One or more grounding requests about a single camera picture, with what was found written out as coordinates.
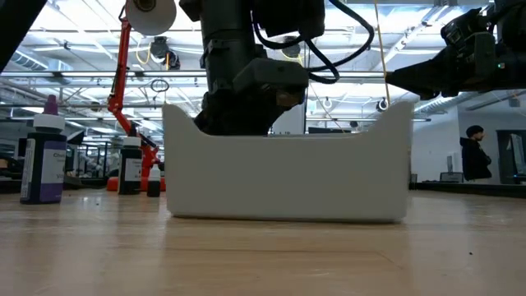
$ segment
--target bottle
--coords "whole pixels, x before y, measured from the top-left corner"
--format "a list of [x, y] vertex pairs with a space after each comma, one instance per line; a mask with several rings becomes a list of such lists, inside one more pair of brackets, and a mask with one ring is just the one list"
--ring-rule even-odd
[[157, 164], [150, 170], [148, 176], [148, 197], [160, 197], [161, 195], [161, 170]]
[[136, 136], [135, 126], [122, 141], [118, 170], [118, 194], [141, 193], [142, 151], [141, 139]]
[[65, 124], [58, 116], [57, 97], [50, 95], [42, 114], [35, 115], [35, 132], [27, 135], [20, 203], [38, 205], [62, 200], [67, 137], [60, 133]]

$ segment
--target person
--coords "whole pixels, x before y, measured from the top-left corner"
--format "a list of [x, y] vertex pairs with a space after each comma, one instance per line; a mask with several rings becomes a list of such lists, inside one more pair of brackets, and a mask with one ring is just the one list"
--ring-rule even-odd
[[488, 183], [491, 172], [487, 166], [491, 164], [491, 159], [479, 143], [485, 136], [484, 129], [477, 125], [468, 127], [466, 136], [468, 138], [460, 138], [464, 178], [469, 183]]

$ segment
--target tape roll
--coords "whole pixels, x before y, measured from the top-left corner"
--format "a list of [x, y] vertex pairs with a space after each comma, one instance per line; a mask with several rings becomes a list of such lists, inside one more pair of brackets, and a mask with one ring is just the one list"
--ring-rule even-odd
[[175, 22], [174, 0], [127, 0], [126, 17], [137, 32], [146, 36], [161, 35]]

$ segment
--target wooden table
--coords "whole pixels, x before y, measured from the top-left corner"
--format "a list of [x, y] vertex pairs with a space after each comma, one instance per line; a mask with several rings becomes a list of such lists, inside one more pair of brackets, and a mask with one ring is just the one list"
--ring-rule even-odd
[[402, 224], [377, 225], [179, 220], [164, 197], [105, 191], [0, 196], [0, 295], [526, 295], [526, 200], [413, 195]]

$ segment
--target black jacket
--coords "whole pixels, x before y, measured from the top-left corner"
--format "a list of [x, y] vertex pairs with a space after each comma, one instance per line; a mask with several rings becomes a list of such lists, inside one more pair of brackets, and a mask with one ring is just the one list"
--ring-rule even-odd
[[462, 168], [466, 180], [480, 178], [491, 178], [491, 172], [487, 166], [491, 164], [491, 159], [484, 153], [477, 141], [460, 138], [462, 146]]

